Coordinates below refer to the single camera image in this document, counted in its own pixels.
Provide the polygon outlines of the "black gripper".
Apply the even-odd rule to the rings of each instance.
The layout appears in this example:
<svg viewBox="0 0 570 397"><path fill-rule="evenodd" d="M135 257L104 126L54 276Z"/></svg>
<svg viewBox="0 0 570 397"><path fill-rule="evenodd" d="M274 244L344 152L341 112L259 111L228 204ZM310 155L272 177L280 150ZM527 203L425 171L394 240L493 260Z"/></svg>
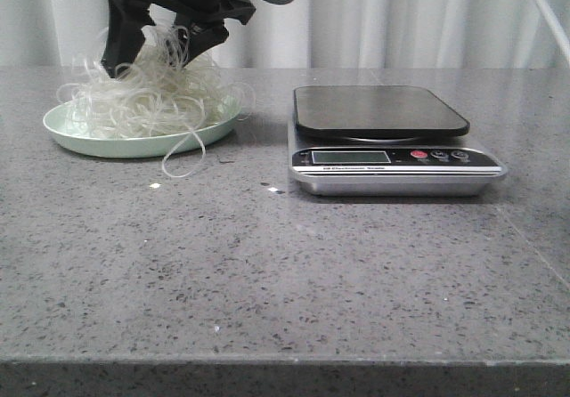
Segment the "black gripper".
<svg viewBox="0 0 570 397"><path fill-rule="evenodd" d="M110 78L126 72L141 51L143 27L155 25L149 11L153 4L177 13L184 67L227 39L224 19L245 25L256 11L249 0L108 0L109 28L101 65Z"/></svg>

